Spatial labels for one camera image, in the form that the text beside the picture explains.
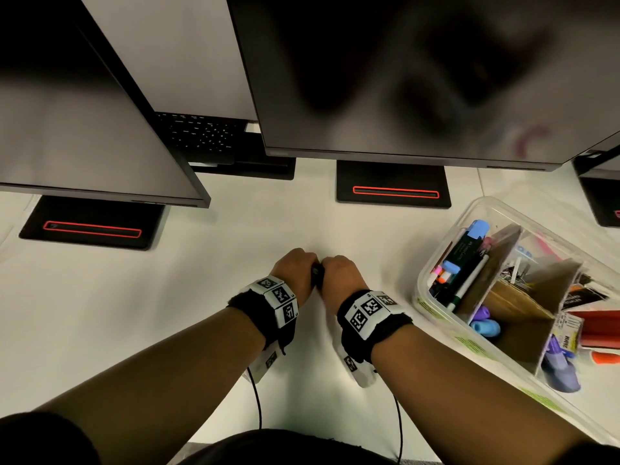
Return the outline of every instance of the black wristband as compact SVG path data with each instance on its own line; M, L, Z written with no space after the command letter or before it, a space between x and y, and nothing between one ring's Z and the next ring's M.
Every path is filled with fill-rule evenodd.
M252 320L254 326L265 337L265 347L263 347L263 351L278 339L279 329L275 320L274 309L262 295L248 290L231 298L228 301L228 306L241 310Z
M363 340L360 334L353 329L351 323L345 319L348 310L353 303L363 295L370 292L368 289L359 290L340 305L338 309L338 323L342 327L342 347L356 362L361 363L367 361L372 364L371 354L375 344L384 341L394 334L399 328L413 324L409 316L404 313L391 314L385 320L378 323L368 339Z

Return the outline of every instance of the desk surface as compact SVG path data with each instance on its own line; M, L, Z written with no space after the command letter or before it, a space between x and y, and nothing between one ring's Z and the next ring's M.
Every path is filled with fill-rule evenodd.
M201 175L212 207L170 208L148 252L20 240L29 196L1 195L0 241L14 227L0 246L0 415L33 408L220 310L294 247L344 254L370 287L408 300L418 268L482 195L476 169L447 168L446 175L450 210L339 204L329 160L299 159L293 181ZM381 380L357 386L325 320L314 294L288 355L258 385L265 426L394 456L390 391ZM193 440L256 427L252 387L240 379ZM404 458L436 458L406 415L404 434Z

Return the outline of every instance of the dark sleeve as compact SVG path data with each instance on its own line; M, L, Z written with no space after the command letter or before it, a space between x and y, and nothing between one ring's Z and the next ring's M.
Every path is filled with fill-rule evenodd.
M101 465L95 447L71 421L52 413L31 412L0 419L2 463Z
M583 443L576 445L553 465L619 464L620 449L611 445Z

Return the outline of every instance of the green sticker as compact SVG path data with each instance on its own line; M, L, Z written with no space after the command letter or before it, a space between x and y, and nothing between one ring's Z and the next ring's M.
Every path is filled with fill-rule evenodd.
M551 398L547 398L546 396L539 395L538 393L535 393L535 392L533 392L531 390L528 390L526 388L523 388L523 387L519 387L519 390L521 390L527 396L529 396L529 397L535 399L536 401L538 401L541 405L544 405L544 406L546 406L549 409L557 411L558 413L566 414L566 411L564 411L560 406L558 406L554 402L554 400L552 400Z
M460 336L455 336L454 339L456 339L459 343L463 344L467 349L472 351L474 354L478 354L479 356L486 357L487 359L491 359L492 361L495 360L478 343L476 343L476 341L472 341L469 338L462 338Z
M421 298L418 298L418 303L422 306L422 308L424 308L424 310L429 312L433 317L437 318L438 320L444 320L445 319L444 316L441 313L439 313L437 310L432 308L429 304L424 302L424 300L422 300Z

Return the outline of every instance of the monitor base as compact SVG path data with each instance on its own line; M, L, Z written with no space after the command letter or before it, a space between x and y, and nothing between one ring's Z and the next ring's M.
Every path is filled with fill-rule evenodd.
M439 209L452 206L443 166L343 160L336 164L336 200Z
M601 227L620 227L620 181L578 178L598 224Z
M162 204L41 196L19 237L147 250L163 210Z

